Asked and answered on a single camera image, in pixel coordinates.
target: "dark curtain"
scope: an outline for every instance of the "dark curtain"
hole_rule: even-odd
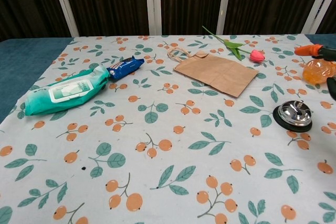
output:
[[[324,18],[316,32],[317,34],[336,33],[336,0],[332,0]]]
[[[59,0],[0,0],[0,40],[69,37]]]
[[[315,0],[229,0],[223,34],[300,33]]]
[[[161,0],[162,34],[206,34],[204,25],[216,32],[221,0]]]
[[[146,0],[69,0],[80,36],[148,35]]]

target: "black bell base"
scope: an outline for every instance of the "black bell base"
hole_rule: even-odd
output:
[[[293,132],[298,132],[298,133],[307,132],[311,129],[311,127],[313,125],[312,122],[310,124],[308,124],[307,126],[295,126],[295,125],[292,125],[292,124],[289,124],[289,123],[285,122],[280,117],[280,115],[278,113],[278,108],[279,108],[279,106],[277,106],[273,110],[273,118],[281,127],[285,128],[286,130],[293,131]]]

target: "brown paper bag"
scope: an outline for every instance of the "brown paper bag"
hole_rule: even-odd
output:
[[[188,59],[182,60],[174,56],[172,52],[175,50],[184,52]],[[172,48],[168,51],[168,57],[180,62],[174,68],[175,71],[234,97],[238,97],[258,73],[257,70],[249,69],[235,61],[207,54],[204,51],[191,56],[182,48]]]

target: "table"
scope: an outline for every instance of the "table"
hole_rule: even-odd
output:
[[[300,80],[304,35],[222,36],[266,60],[238,99],[173,71],[179,46],[236,60],[212,36],[78,37],[32,89],[135,55],[146,63],[66,112],[0,124],[0,223],[324,223],[336,208],[336,119]],[[307,134],[272,110],[303,99]]]

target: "bell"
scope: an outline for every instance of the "bell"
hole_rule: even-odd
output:
[[[311,110],[303,101],[288,101],[273,110],[275,121],[293,132],[306,132],[312,127]]]

